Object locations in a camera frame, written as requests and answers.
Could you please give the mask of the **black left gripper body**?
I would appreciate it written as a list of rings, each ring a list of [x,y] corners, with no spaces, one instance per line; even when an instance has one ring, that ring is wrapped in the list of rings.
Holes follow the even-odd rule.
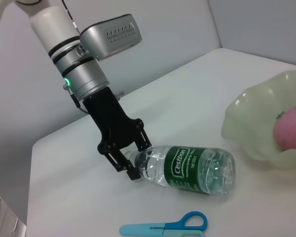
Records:
[[[129,118],[109,87],[86,97],[83,104],[101,132],[100,154],[114,157],[132,143],[143,150],[142,120]]]

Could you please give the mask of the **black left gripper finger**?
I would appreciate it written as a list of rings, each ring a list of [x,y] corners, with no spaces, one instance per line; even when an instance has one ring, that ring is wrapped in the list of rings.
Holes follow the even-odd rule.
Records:
[[[136,125],[136,139],[135,139],[135,144],[138,148],[138,151],[143,151],[145,149],[150,148],[151,142],[144,130],[144,125],[143,124],[137,124]]]
[[[135,166],[134,161],[134,158],[138,154],[138,151],[127,151],[123,153],[121,150],[113,150],[105,154],[105,157],[117,172],[126,171],[131,180],[138,180],[141,178],[141,174]]]

